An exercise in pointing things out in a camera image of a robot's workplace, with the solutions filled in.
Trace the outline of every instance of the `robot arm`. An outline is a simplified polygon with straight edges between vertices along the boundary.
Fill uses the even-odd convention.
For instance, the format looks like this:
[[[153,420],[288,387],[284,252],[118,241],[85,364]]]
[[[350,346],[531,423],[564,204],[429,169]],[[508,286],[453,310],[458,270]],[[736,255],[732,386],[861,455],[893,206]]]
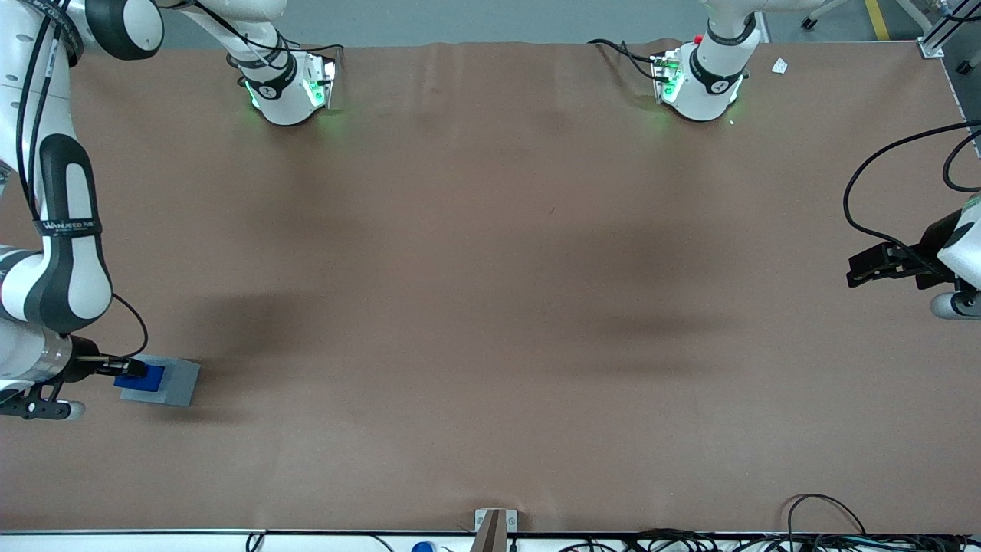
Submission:
[[[708,10],[701,43],[688,42],[653,60],[659,101],[693,121],[711,121],[736,101],[743,72],[759,44],[755,12],[795,12],[824,0],[699,0]]]
[[[285,0],[161,4],[221,41],[270,122],[296,124],[327,105],[333,60],[288,48],[270,23]],[[141,377],[146,367],[70,335],[105,312],[112,285],[92,167],[72,125],[69,68],[86,45],[148,58],[163,22],[153,0],[0,0],[0,21],[0,166],[17,167],[28,183],[42,241],[41,251],[0,246],[0,414],[72,418],[82,405],[58,399],[64,383],[93,373]]]
[[[926,290],[953,284],[955,290],[938,295],[930,310],[945,320],[981,320],[981,193],[971,197],[960,211],[931,224],[913,258],[892,243],[879,244],[849,259],[849,287],[872,280],[913,276],[916,287]]]
[[[325,107],[333,60],[291,48],[273,27],[286,0],[161,0],[218,39],[245,76],[252,105],[274,125],[295,125]]]
[[[0,161],[27,182],[42,245],[0,246],[0,414],[77,416],[80,404],[57,400],[63,383],[129,367],[86,360],[98,349],[69,336],[112,299],[92,167],[72,124],[69,67],[86,43],[123,59],[149,57],[163,27],[151,0],[85,4],[0,0]],[[47,397],[44,385],[54,388]]]

